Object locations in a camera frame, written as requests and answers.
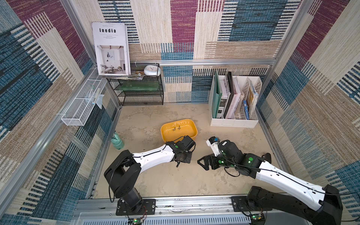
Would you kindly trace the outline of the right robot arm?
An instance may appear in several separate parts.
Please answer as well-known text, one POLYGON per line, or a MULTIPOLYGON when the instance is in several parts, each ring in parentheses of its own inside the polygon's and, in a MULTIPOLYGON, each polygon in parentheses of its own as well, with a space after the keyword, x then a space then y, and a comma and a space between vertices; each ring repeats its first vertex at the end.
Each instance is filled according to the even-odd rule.
POLYGON ((211 137, 206 143, 213 153, 197 161, 206 171, 233 168, 240 175, 258 179, 284 191, 284 194, 280 194, 252 186, 245 198, 232 200, 234 211, 248 212, 247 216, 252 221, 261 220, 253 214, 255 211, 276 209, 303 218, 313 225, 341 224, 343 205, 336 187, 322 187, 299 179, 273 166, 270 154, 259 157, 242 153, 229 140, 219 141, 211 137))

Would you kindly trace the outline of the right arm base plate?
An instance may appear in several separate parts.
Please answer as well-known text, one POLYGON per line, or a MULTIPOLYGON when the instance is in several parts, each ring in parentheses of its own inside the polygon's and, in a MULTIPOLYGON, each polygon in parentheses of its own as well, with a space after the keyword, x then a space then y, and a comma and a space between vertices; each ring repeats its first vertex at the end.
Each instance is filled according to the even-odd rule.
POLYGON ((272 211, 273 208, 255 206, 249 204, 246 196, 232 196, 230 197, 234 212, 260 212, 260 211, 272 211))

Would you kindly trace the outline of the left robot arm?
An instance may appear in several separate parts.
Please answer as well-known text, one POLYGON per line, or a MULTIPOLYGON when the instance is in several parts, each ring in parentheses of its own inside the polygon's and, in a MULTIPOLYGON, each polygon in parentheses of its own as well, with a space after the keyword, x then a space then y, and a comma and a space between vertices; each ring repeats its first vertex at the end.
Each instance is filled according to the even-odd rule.
POLYGON ((108 182, 108 192, 113 194, 110 200, 119 199, 116 214, 119 216, 153 214, 154 211, 150 210, 155 203, 147 203, 135 188, 139 175, 164 163, 176 162, 177 167, 180 163, 189 164, 195 148, 195 141, 189 136, 183 136, 142 153, 122 151, 104 172, 108 182))

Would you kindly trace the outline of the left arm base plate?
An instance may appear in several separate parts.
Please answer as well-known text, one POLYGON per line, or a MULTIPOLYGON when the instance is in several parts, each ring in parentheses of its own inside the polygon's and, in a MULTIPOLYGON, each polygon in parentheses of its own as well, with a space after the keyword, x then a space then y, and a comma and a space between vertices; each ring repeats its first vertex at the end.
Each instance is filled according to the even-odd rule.
POLYGON ((140 205, 131 209, 122 199, 118 201, 116 216, 133 216, 133 215, 154 215, 156 210, 156 199, 143 199, 140 205))

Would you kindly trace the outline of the yellow plastic storage box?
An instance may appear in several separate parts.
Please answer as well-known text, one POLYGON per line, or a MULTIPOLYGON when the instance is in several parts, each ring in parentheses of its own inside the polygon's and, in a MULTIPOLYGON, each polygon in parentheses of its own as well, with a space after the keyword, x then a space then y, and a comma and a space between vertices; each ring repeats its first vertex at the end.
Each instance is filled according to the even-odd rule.
POLYGON ((183 119, 179 121, 169 122, 162 125, 161 136, 164 142, 174 141, 182 136, 189 136, 190 138, 195 138, 198 134, 197 127, 191 119, 183 119))

